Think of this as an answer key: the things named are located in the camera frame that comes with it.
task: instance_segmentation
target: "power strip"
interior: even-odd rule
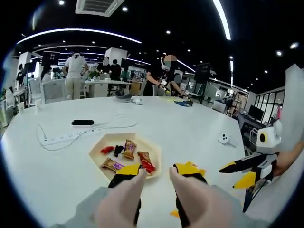
[[[67,141],[72,141],[75,140],[77,137],[84,137],[84,136],[90,136],[93,134],[96,134],[96,132],[98,132],[99,129],[91,129],[91,130],[87,130],[87,131],[79,131],[79,132],[73,132],[73,133],[68,133],[68,134],[64,134],[61,136],[55,136],[55,137],[50,137],[50,138],[41,138],[41,144],[44,146],[47,145],[53,145],[53,144],[57,144],[57,143],[63,143],[63,142],[67,142]]]

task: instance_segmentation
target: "white shirt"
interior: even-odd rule
[[[49,82],[49,81],[52,81],[51,75],[45,73],[42,82]]]
[[[75,53],[72,57],[68,58],[65,66],[68,67],[67,79],[70,78],[81,78],[82,65],[86,64],[85,58],[79,53]]]

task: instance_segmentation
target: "person wearing vr headset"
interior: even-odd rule
[[[144,96],[153,96],[153,85],[158,86],[163,90],[169,89],[169,84],[182,96],[187,96],[185,91],[174,81],[174,71],[177,64],[177,58],[174,55],[166,55],[161,58],[160,65],[152,65],[147,70],[147,84],[143,91]]]

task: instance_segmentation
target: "beige pants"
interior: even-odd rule
[[[66,80],[66,95],[68,100],[80,99],[81,79],[68,78]]]

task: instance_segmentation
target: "black ceiling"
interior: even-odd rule
[[[89,32],[60,32],[35,37],[17,45],[19,51],[33,51],[52,45],[95,45],[128,50],[130,58],[152,63],[163,52],[195,69],[200,61],[211,62],[217,79],[230,82],[229,56],[234,58],[234,85],[261,93],[284,86],[285,70],[293,63],[304,67],[303,16],[298,0],[220,0],[232,40],[226,40],[219,14],[212,0],[126,0],[111,17],[75,14],[76,0],[48,1],[26,36],[65,28],[97,29],[121,34],[142,42]],[[300,42],[298,49],[289,49]],[[82,52],[105,53],[105,49],[84,47]],[[67,52],[65,48],[53,49]],[[276,56],[281,50],[283,55]]]

